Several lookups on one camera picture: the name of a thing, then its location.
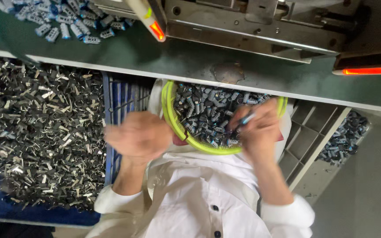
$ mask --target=key pile in bin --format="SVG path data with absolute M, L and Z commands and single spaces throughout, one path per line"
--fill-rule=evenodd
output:
M 0 178 L 7 201 L 93 211 L 104 184 L 100 72 L 0 58 Z

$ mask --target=blue plastic part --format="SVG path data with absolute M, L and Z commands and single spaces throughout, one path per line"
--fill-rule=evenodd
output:
M 57 8 L 57 6 L 55 4 L 51 4 L 50 9 L 51 9 L 51 13 L 54 14 L 54 15 L 58 15 L 60 13 L 58 11 L 58 8 Z

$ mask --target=plastic mesh basket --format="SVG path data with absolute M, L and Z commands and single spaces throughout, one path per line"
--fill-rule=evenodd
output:
M 176 92 L 177 92 L 177 84 L 169 80 L 164 88 L 162 89 L 162 110 L 164 113 L 164 119 L 170 125 L 173 132 L 182 140 L 186 140 L 186 142 L 207 154 L 215 154 L 215 155 L 227 155 L 227 154 L 236 154 L 241 151 L 241 147 L 236 144 L 231 147 L 228 146 L 219 146 L 214 147 L 210 143 L 201 140 L 200 138 L 193 137 L 180 123 L 179 115 L 174 110 L 173 105 L 176 100 Z M 278 116 L 282 116 L 286 111 L 286 104 L 288 102 L 287 97 L 278 97 L 277 99 L 277 111 Z

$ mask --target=hand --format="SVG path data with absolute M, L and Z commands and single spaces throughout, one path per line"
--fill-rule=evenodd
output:
M 230 120 L 230 129 L 234 130 L 250 110 L 255 117 L 241 128 L 241 141 L 243 153 L 253 164 L 262 199 L 271 205 L 291 204 L 293 195 L 274 161 L 274 143 L 280 135 L 276 99 L 259 106 L 239 108 Z
M 130 112 L 120 126 L 105 128 L 105 141 L 123 158 L 144 165 L 158 158 L 172 142 L 172 130 L 150 112 Z
M 239 120 L 250 110 L 255 117 L 240 128 L 243 153 L 254 164 L 266 160 L 272 162 L 274 160 L 274 143 L 280 136 L 276 99 L 270 99 L 262 105 L 240 107 L 230 120 L 229 129 L 236 129 Z

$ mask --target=plastic crate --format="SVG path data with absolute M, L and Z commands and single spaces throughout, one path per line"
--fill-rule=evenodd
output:
M 148 105 L 149 89 L 136 84 L 113 80 L 108 73 L 102 72 L 104 80 L 105 115 L 107 124 L 120 124 L 130 111 L 143 110 Z M 119 170 L 121 155 L 107 145 L 105 185 L 111 184 Z M 0 191 L 0 221 L 41 226 L 83 227 L 92 226 L 99 221 L 100 214 L 76 208 L 66 210 L 54 208 L 46 210 L 43 205 L 28 206 L 22 210 L 21 205 L 8 203 Z
M 105 122 L 107 124 L 119 125 L 131 111 L 146 111 L 148 108 L 149 87 L 131 84 L 127 81 L 113 79 L 108 73 L 103 72 L 105 94 Z M 107 164 L 105 168 L 105 184 L 114 183 L 120 169 L 121 154 L 118 154 L 107 144 Z

